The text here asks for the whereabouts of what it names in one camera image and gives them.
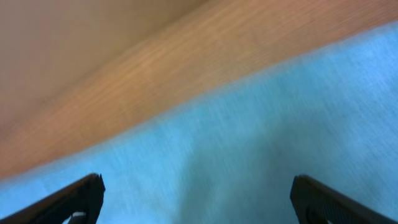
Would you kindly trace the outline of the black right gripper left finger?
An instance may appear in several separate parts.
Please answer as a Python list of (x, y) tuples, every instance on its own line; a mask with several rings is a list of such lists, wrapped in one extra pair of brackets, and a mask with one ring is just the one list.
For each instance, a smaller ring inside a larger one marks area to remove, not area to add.
[(1, 223), (63, 223), (69, 220), (70, 223), (95, 224), (103, 206), (104, 192), (102, 175), (92, 173), (1, 219)]

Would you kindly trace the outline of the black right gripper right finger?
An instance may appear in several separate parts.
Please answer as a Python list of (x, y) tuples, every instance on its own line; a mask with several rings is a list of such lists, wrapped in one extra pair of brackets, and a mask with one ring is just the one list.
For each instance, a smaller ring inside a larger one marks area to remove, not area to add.
[(290, 200), (300, 224), (397, 224), (307, 175), (294, 177)]

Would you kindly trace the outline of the medium blue jeans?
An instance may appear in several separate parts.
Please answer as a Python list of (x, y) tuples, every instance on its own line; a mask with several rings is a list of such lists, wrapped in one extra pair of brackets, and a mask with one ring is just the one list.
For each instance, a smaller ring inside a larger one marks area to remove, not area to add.
[(6, 217), (97, 172), (100, 223), (296, 223), (310, 175), (397, 218), (397, 23), (263, 70), (1, 182)]

